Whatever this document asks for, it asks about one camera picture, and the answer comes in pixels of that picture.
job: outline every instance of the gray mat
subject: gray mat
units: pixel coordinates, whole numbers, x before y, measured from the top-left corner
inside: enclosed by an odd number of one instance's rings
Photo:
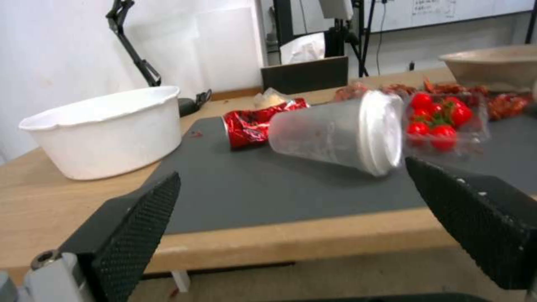
[[[537,118],[490,124],[484,153],[450,166],[496,175],[537,193]],[[203,136],[189,137],[190,131]],[[148,181],[179,172],[181,191],[166,234],[277,224],[424,207],[404,167],[384,178],[284,156],[269,146],[230,151],[221,118],[198,120]]]

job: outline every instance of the white bowl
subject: white bowl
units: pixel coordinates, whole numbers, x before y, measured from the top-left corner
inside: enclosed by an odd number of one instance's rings
[[[458,83],[486,85],[492,91],[532,91],[537,80],[537,45],[516,45],[447,54]]]
[[[181,143],[173,86],[120,92],[25,118],[28,131],[72,179],[98,179],[151,164]]]

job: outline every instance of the crushed soda can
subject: crushed soda can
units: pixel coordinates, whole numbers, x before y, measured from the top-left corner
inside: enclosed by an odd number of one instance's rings
[[[309,107],[306,100],[296,98],[261,110],[236,110],[222,117],[232,149],[262,145],[269,139],[270,119],[279,112]]]

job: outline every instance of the clear plastic cup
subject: clear plastic cup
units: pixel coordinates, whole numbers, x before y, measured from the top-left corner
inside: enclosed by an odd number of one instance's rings
[[[278,153],[386,175],[401,160],[399,96],[368,91],[362,99],[276,114],[268,141]]]

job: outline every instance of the cherry tomato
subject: cherry tomato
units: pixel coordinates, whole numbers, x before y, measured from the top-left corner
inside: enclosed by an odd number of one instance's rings
[[[466,104],[457,97],[446,97],[442,103],[444,108],[466,107]]]
[[[435,114],[442,114],[444,108],[438,103],[432,103],[427,110],[429,114],[434,117]]]
[[[431,144],[441,152],[450,151],[457,143],[457,132],[450,125],[436,126],[431,130],[431,135]]]
[[[410,117],[411,121],[431,121],[432,117],[427,109],[418,108],[414,110],[414,114]]]
[[[414,109],[427,109],[431,103],[433,102],[433,98],[431,95],[425,93],[425,92],[418,92],[414,95],[412,98],[412,101],[410,102],[410,106]]]
[[[421,146],[425,143],[425,136],[429,134],[429,126],[421,121],[410,123],[407,134],[411,145]]]
[[[470,108],[464,106],[464,107],[455,107],[451,111],[451,121],[453,122],[453,126],[460,127],[467,121],[469,121],[474,113],[471,111]]]

